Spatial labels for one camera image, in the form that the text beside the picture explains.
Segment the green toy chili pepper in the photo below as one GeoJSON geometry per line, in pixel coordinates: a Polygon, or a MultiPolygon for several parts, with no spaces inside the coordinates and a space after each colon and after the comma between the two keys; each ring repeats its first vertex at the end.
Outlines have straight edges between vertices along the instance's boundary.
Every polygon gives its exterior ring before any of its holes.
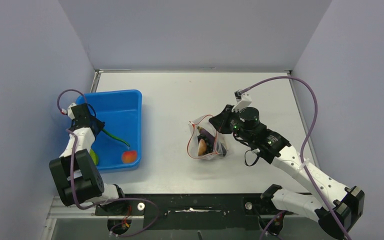
{"type": "Polygon", "coordinates": [[[118,141],[118,142],[120,142],[120,143],[126,145],[128,148],[131,147],[131,145],[130,145],[127,141],[125,141],[124,139],[122,139],[122,138],[120,138],[120,137],[118,137],[118,136],[116,136],[116,135],[110,133],[108,130],[103,129],[102,132],[103,132],[104,134],[106,134],[108,137],[110,137],[111,139],[113,139],[113,140],[115,140],[115,141],[118,141]]]}

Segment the clear zip top bag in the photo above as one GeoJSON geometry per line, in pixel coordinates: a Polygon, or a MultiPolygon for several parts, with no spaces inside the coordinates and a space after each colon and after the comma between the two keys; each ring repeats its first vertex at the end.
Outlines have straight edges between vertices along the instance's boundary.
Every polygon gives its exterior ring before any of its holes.
{"type": "Polygon", "coordinates": [[[186,152],[195,160],[212,160],[224,158],[228,155],[228,145],[224,136],[217,132],[209,120],[213,115],[206,114],[189,121],[191,136],[188,140],[186,152]]]}

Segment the white round toy slice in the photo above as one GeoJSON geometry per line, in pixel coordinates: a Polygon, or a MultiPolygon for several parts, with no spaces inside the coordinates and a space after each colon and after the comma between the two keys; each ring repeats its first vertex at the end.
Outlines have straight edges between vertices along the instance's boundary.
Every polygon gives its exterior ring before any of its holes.
{"type": "Polygon", "coordinates": [[[202,138],[198,141],[198,156],[204,156],[207,154],[207,142],[202,138]]]}

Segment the red yellow toy peach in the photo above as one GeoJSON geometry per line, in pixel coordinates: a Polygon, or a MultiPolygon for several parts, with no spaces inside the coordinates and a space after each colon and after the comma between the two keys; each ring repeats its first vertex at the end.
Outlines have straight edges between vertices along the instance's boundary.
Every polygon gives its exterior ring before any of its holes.
{"type": "Polygon", "coordinates": [[[123,164],[134,163],[138,158],[138,153],[136,150],[124,151],[121,155],[121,161],[123,164]]]}

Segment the purple toy eggplant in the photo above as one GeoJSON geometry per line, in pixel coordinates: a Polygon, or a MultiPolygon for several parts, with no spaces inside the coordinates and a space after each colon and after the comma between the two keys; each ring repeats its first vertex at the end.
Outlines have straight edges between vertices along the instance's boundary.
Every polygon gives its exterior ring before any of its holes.
{"type": "Polygon", "coordinates": [[[222,157],[225,157],[227,155],[227,149],[225,145],[223,145],[222,143],[216,144],[215,136],[213,136],[203,127],[198,126],[197,130],[199,132],[199,135],[197,137],[199,156],[214,153],[215,150],[218,152],[218,154],[221,154],[222,157]]]}

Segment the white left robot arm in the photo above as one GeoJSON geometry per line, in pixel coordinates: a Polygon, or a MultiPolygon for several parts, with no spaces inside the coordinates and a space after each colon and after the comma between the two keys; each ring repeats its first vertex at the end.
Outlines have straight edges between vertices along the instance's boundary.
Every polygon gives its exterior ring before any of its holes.
{"type": "Polygon", "coordinates": [[[117,201],[124,196],[123,191],[116,184],[103,182],[91,154],[92,144],[104,129],[104,122],[97,119],[87,103],[71,104],[67,115],[71,119],[67,147],[49,162],[60,200],[67,207],[90,202],[108,214],[125,213],[129,203],[117,201]]]}

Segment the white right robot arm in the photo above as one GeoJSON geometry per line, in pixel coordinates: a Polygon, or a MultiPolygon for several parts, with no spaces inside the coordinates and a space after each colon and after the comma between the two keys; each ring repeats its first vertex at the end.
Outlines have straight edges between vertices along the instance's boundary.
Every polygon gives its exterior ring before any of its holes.
{"type": "Polygon", "coordinates": [[[233,135],[258,158],[288,174],[309,193],[296,193],[273,184],[261,194],[262,209],[269,214],[279,210],[306,217],[332,238],[348,240],[349,231],[363,213],[364,191],[334,180],[304,159],[285,137],[260,122],[256,108],[233,108],[226,105],[209,123],[218,133],[233,135]]]}

